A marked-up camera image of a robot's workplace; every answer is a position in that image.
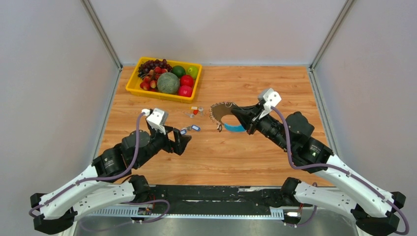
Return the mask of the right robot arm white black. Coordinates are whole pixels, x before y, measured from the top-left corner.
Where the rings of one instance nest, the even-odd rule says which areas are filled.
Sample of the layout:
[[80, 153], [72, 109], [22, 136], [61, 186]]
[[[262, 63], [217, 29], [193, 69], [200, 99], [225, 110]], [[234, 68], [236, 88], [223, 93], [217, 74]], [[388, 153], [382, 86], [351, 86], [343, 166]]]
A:
[[314, 126], [301, 112], [287, 117], [280, 114], [275, 119], [270, 115], [274, 110], [263, 103], [246, 107], [233, 105], [231, 114], [247, 133], [260, 132], [286, 151], [293, 169], [324, 178], [340, 190], [340, 194], [320, 190], [289, 177], [282, 185], [283, 203], [326, 208], [352, 219], [359, 229], [372, 236], [409, 233], [410, 224], [402, 212], [404, 194], [383, 190], [355, 172], [331, 148], [312, 137]]

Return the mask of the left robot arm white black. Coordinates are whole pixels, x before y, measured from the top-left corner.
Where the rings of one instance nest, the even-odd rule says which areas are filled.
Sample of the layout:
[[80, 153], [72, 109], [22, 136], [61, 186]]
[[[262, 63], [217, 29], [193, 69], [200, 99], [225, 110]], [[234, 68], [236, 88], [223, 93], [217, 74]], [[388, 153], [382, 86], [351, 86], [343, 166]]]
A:
[[48, 235], [70, 228], [89, 213], [119, 203], [152, 204], [144, 176], [132, 174], [161, 150], [182, 155], [192, 137], [166, 126], [166, 133], [153, 128], [136, 129], [120, 143], [93, 159], [83, 172], [59, 189], [30, 197], [33, 226]]

